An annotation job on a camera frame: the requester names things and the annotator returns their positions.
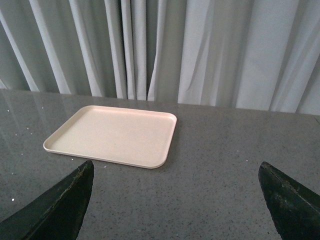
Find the speckled surface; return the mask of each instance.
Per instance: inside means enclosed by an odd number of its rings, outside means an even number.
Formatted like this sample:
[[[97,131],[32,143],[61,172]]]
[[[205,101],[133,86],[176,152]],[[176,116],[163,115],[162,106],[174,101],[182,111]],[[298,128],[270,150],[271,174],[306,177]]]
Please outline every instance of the speckled surface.
[[[319,116],[0,90],[0,221],[85,161],[42,144],[87,105],[168,112],[177,124],[160,168],[93,161],[79,240],[280,240],[262,161],[320,194]]]

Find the white curtain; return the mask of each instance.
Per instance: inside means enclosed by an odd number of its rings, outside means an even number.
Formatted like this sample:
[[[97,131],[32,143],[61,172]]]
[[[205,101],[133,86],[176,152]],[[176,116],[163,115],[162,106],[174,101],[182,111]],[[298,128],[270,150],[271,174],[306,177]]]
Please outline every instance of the white curtain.
[[[0,88],[320,115],[319,0],[0,0]]]

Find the beige tray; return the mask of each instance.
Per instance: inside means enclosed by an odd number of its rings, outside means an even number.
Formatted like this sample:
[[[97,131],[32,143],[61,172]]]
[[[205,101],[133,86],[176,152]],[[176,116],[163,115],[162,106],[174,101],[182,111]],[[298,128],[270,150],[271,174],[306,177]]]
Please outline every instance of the beige tray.
[[[166,112],[85,106],[43,147],[56,154],[155,169],[167,159],[176,122]]]

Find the table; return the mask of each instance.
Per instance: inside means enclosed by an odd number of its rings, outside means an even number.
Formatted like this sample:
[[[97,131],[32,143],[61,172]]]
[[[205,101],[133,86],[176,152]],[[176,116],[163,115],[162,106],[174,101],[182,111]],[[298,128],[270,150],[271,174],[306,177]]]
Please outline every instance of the table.
[[[0,221],[85,161],[43,142],[88,105],[168,112],[177,124],[159,168],[93,160],[79,240],[280,240],[258,180],[262,161],[320,194],[320,116],[2,89]]]

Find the curtain fold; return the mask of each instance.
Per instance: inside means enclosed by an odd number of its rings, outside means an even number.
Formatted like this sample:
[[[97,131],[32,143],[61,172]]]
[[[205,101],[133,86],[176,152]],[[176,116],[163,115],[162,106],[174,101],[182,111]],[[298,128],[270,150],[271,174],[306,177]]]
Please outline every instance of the curtain fold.
[[[316,0],[0,1],[0,88],[320,115]]]

